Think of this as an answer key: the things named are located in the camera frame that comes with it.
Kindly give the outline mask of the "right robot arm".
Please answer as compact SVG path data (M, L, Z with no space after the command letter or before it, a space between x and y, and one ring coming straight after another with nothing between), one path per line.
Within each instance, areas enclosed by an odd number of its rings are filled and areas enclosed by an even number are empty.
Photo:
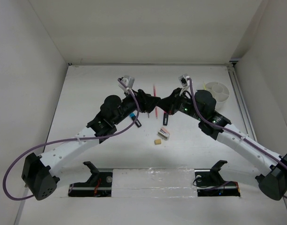
M260 175L255 179L267 197L280 200L287 192L287 154L280 155L241 132L229 119L215 110L216 100L207 90L186 96L181 88L160 100L158 107L169 115L184 113L199 120L199 129L212 139L230 147L252 163Z

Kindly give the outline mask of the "blue black thick highlighter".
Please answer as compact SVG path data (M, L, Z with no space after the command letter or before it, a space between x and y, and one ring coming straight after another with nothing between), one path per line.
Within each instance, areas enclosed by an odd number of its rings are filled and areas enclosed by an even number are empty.
M142 124L140 123L140 121L138 119L136 119L136 115L134 113L131 113L130 118L134 121L134 124L140 128L142 126Z

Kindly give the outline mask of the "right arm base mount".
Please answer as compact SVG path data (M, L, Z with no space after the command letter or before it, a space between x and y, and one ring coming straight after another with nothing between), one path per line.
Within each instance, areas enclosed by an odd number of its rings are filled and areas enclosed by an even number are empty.
M240 188L235 181L225 181L219 174L221 168L227 164L226 160L219 160L210 169L195 169L192 185L197 188L198 197L240 197Z

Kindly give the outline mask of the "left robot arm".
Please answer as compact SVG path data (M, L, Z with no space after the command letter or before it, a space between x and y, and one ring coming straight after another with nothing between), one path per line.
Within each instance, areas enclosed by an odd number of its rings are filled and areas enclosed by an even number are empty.
M68 163L112 137L117 130L116 125L131 113L150 113L159 101L160 97L153 97L143 90L126 94L124 99L116 95L108 96L101 105L100 112L75 138L64 141L49 152L29 154L23 165L23 181L38 201L49 197L64 183L64 176L60 172Z

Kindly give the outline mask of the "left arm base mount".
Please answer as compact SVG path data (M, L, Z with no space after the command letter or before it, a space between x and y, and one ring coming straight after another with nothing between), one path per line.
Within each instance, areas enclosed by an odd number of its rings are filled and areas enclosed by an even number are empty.
M69 197L111 197L113 169L97 169L91 162L83 164L89 169L90 177L85 182L71 184Z

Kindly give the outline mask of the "pink black thick highlighter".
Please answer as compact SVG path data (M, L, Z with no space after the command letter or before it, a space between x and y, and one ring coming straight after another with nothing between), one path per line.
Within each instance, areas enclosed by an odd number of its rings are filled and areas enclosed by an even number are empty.
M163 114L163 125L167 126L168 125L168 118L169 118L169 114L167 112L164 112Z

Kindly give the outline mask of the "thin pink highlighter pen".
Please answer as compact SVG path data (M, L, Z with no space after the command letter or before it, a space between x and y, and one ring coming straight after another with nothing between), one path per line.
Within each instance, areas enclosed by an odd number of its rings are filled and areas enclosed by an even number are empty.
M155 84L153 84L153 94L154 94L154 97L156 97L156 87L155 87ZM157 108L157 106L155 107L155 118L158 119L158 108Z

